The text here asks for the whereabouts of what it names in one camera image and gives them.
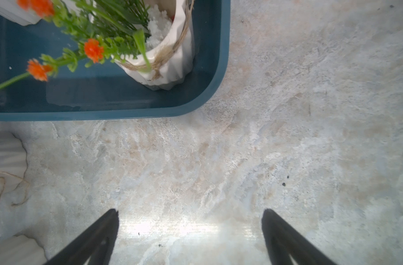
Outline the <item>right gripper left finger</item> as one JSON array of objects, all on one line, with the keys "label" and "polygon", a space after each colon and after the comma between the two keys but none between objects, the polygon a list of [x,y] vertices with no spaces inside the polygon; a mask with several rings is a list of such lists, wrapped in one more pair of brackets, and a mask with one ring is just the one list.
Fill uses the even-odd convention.
[{"label": "right gripper left finger", "polygon": [[110,209],[46,264],[107,265],[113,253],[118,229],[119,212]]}]

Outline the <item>potted plant orange flowers front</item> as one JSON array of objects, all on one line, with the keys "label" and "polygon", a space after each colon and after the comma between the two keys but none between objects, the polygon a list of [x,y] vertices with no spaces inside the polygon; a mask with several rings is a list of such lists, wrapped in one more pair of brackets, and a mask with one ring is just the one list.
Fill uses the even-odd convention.
[{"label": "potted plant orange flowers front", "polygon": [[0,83],[0,90],[28,77],[47,82],[61,67],[75,72],[81,61],[86,67],[110,61],[157,80],[185,41],[194,2],[176,3],[174,14],[144,1],[74,1],[73,8],[64,1],[18,1],[17,5],[60,28],[77,48],[66,47],[57,58],[42,54],[30,59],[26,71]]}]

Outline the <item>potted plant pink flowers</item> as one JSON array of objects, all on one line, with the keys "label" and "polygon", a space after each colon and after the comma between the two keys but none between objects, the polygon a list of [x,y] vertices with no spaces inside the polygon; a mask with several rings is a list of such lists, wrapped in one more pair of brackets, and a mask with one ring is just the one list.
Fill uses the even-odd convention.
[{"label": "potted plant pink flowers", "polygon": [[36,24],[41,20],[33,11],[23,10],[14,0],[0,0],[0,15],[22,26]]}]

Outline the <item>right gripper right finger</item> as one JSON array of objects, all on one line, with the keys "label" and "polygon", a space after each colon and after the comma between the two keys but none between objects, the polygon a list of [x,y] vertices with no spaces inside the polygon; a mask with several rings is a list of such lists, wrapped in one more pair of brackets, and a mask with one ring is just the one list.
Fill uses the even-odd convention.
[{"label": "right gripper right finger", "polygon": [[274,210],[264,210],[261,225],[271,264],[292,265],[293,262],[299,265],[334,264]]}]

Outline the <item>potted plant red flowers back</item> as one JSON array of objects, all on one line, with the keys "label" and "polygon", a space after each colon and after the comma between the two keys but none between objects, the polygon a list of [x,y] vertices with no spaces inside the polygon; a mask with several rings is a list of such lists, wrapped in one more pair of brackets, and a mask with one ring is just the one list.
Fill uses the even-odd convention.
[{"label": "potted plant red flowers back", "polygon": [[27,152],[21,140],[9,131],[0,131],[0,199],[24,183],[24,199],[12,206],[22,205],[28,200],[30,183],[24,178],[27,168]]}]

